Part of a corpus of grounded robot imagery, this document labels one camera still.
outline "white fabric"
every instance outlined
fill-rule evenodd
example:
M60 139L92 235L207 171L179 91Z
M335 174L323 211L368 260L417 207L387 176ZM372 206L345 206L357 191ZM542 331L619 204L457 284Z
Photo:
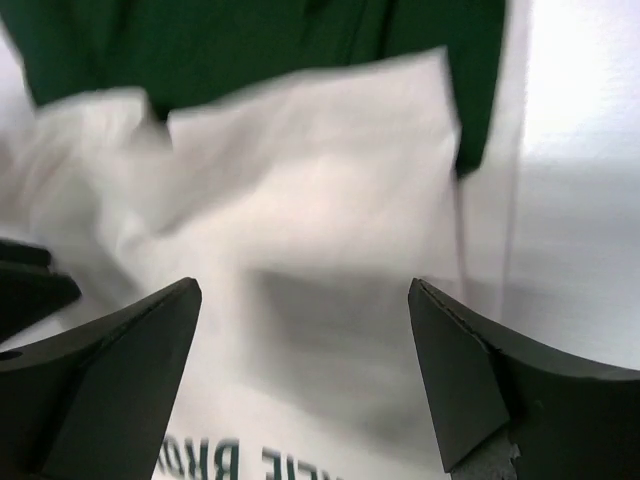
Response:
M169 132L137 91L83 95L10 145L11 202L81 286L119 307L201 285L154 478L206 478L204 439L208 478L224 439L242 480L271 478L263 449L299 478L444 478L406 302L414 276L459 280L442 53L291 75Z

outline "green shirt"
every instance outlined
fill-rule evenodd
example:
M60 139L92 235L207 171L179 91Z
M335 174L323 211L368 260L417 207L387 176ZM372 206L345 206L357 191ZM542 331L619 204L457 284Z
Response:
M446 45L462 137L482 160L506 0L0 0L37 105L141 86L161 118L305 68Z

